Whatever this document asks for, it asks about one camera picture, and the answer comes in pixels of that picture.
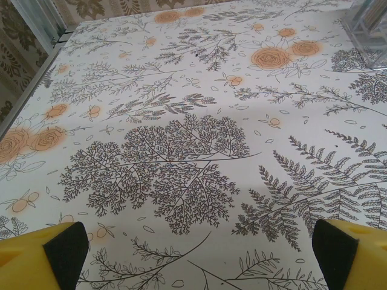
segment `leafy branch drawing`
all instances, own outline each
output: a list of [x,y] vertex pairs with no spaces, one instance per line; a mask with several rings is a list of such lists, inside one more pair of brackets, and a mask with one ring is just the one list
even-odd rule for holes
[[352,96],[348,95],[346,92],[340,94],[340,89],[321,86],[320,91],[311,92],[305,85],[298,85],[296,83],[291,83],[290,85],[293,89],[293,91],[290,92],[280,92],[278,89],[268,86],[256,86],[257,91],[255,92],[250,88],[241,88],[234,91],[234,96],[242,101],[251,98],[259,98],[261,95],[264,97],[271,96],[272,98],[269,99],[269,102],[274,104],[280,104],[286,101],[287,98],[299,97],[299,100],[293,100],[293,105],[299,109],[302,109],[307,104],[338,102],[339,104],[327,107],[324,115],[330,116],[331,114],[338,114],[342,111],[361,113],[369,110],[387,117],[386,114],[380,111],[352,102]]
[[[111,95],[119,95],[133,88],[141,98],[153,97],[156,93],[162,92],[167,86],[172,86],[176,82],[173,74],[178,71],[162,71],[158,63],[148,62],[143,66],[124,66],[122,71],[113,68],[108,63],[96,62],[90,64],[86,69],[86,74],[81,82],[74,80],[61,80],[53,84],[54,89],[50,102],[71,102],[75,104],[92,100],[103,92]],[[170,74],[154,82],[153,85],[143,85],[139,87],[139,82],[145,77]]]
[[86,42],[79,41],[77,39],[70,39],[70,44],[63,48],[67,52],[68,56],[72,56],[76,51],[87,48],[87,55],[104,47],[111,47],[114,44],[133,45],[130,42],[120,40],[108,40],[107,36],[91,36],[91,39]]
[[203,27],[184,29],[178,37],[179,43],[170,42],[166,48],[161,49],[169,52],[161,53],[156,59],[164,60],[167,64],[178,64],[186,53],[191,53],[198,56],[200,62],[209,65],[208,71],[218,71],[221,64],[227,62],[229,52],[237,50],[236,37],[249,31],[239,33],[219,29],[210,31]]
[[165,249],[164,252],[158,249],[151,250],[146,242],[140,245],[136,237],[132,240],[135,249],[133,256],[139,254],[141,260],[147,263],[150,263],[150,260],[156,261],[155,267],[149,266],[148,268],[135,266],[132,263],[125,265],[117,262],[109,262],[108,253],[105,248],[102,248],[97,254],[93,254],[94,260],[90,263],[90,265],[99,265],[100,279],[88,280],[89,270],[82,271],[78,285],[88,283],[91,289],[95,290],[120,289],[120,286],[121,288],[129,289],[125,286],[125,283],[130,282],[130,290],[143,290],[149,287],[152,287],[154,290],[159,290],[166,283],[161,273],[162,270],[195,251],[206,241],[209,235],[210,233],[197,246],[184,254],[180,254],[179,251],[175,251],[172,247],[169,250]]
[[108,111],[109,117],[107,119],[127,116],[126,121],[139,124],[142,120],[158,120],[161,118],[161,115],[167,112],[171,114],[186,114],[188,111],[193,110],[194,107],[206,107],[209,104],[216,104],[214,98],[205,97],[201,94],[187,95],[183,97],[182,101],[170,103],[175,98],[163,92],[146,101],[137,99],[126,104],[119,104]]
[[241,284],[236,284],[236,282],[245,281],[245,280],[266,280],[267,287],[269,290],[278,289],[278,290],[297,290],[297,289],[306,289],[306,290],[328,290],[328,286],[325,283],[324,278],[315,278],[313,272],[310,271],[308,274],[302,273],[301,268],[296,269],[281,267],[281,259],[274,256],[273,253],[266,255],[265,252],[261,253],[261,256],[258,254],[257,250],[254,250],[254,254],[246,253],[246,257],[239,258],[239,267],[241,272],[235,278],[223,279],[217,275],[209,272],[208,270],[198,266],[197,264],[188,261],[200,270],[204,274],[206,280],[206,285],[204,290],[210,290],[209,284],[207,282],[207,275],[212,275],[217,279],[223,281],[235,289],[243,290]]
[[16,217],[11,218],[12,229],[9,228],[9,222],[9,218],[6,216],[0,216],[0,240],[20,236],[28,230],[26,224],[19,221]]
[[[368,146],[366,140],[360,143],[356,137],[326,131],[349,144],[357,157],[363,160],[351,164],[351,158],[346,156],[335,162],[336,151],[324,154],[324,148],[308,147],[291,136],[290,144],[301,156],[309,160],[314,168],[307,170],[305,165],[295,163],[274,150],[274,158],[287,172],[292,185],[288,185],[287,181],[281,183],[278,178],[269,174],[265,167],[259,166],[261,179],[270,195],[254,189],[249,190],[255,205],[241,205],[245,215],[238,216],[239,222],[233,233],[256,235],[261,229],[272,242],[281,234],[294,249],[300,251],[297,243],[300,232],[296,222],[297,216],[304,220],[310,235],[320,218],[358,221],[363,211],[368,219],[367,224],[385,228],[387,224],[384,218],[387,215],[383,210],[387,191],[379,184],[387,181],[387,160],[382,159],[387,155],[387,151],[375,152],[376,143]],[[366,176],[381,181],[362,181]],[[329,184],[335,189],[326,191]]]
[[313,0],[307,0],[299,6],[298,10],[286,16],[284,20],[286,20],[291,15],[298,14],[298,13],[321,12],[322,10],[320,10],[319,7],[323,7],[323,6],[337,7],[339,6],[339,1],[340,0],[320,0],[320,1],[314,2]]
[[61,174],[63,199],[69,202],[92,189],[87,205],[104,216],[108,208],[119,214],[127,199],[136,209],[151,198],[158,206],[155,216],[164,217],[175,234],[187,234],[195,223],[218,227],[220,219],[228,221],[227,207],[233,207],[229,194],[239,189],[215,161],[254,156],[245,138],[228,117],[186,114],[183,123],[130,130],[121,148],[95,141],[73,155],[74,164]]
[[235,22],[245,22],[254,19],[265,20],[276,18],[283,15],[283,10],[279,11],[267,11],[264,8],[254,8],[254,9],[242,9],[241,11],[221,11],[217,14],[208,14],[204,15],[204,19],[210,21],[221,21],[225,19],[230,19]]

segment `floral patterned surface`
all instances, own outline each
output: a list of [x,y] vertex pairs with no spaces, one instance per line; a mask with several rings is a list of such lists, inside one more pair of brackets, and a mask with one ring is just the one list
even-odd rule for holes
[[387,229],[387,77],[349,2],[269,4],[81,24],[0,143],[0,239],[82,221],[79,289],[328,289],[317,219]]

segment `metal frame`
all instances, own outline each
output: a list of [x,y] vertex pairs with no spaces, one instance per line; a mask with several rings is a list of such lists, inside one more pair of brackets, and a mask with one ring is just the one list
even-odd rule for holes
[[23,94],[20,96],[19,100],[13,106],[10,113],[7,115],[5,120],[0,125],[0,140],[3,139],[5,133],[7,133],[10,126],[13,124],[14,120],[18,117],[19,113],[22,111],[25,104],[28,102],[31,97],[31,93],[34,88],[39,84],[41,78],[44,76],[46,71],[50,68],[51,64],[54,62],[56,57],[59,54],[59,51],[62,49],[63,45],[56,45],[53,52],[47,57],[46,61],[41,66],[40,70],[36,73],[30,84],[27,86]]
[[66,30],[64,22],[58,22],[59,14],[46,2],[41,0],[25,1],[11,0],[25,23],[30,27],[44,50],[50,54],[53,51],[53,41],[56,42]]

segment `damask wallpaper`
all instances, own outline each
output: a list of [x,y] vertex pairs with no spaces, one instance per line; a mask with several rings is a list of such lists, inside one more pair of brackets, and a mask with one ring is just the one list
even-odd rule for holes
[[229,1],[231,0],[53,0],[67,25],[93,19]]
[[47,57],[11,1],[0,0],[0,123]]

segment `yellow foam piece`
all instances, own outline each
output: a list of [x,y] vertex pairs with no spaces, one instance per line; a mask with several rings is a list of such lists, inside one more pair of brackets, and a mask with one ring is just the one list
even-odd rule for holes
[[73,223],[0,241],[1,290],[60,290],[43,245]]
[[386,290],[387,231],[332,219],[327,222],[359,240],[344,290]]

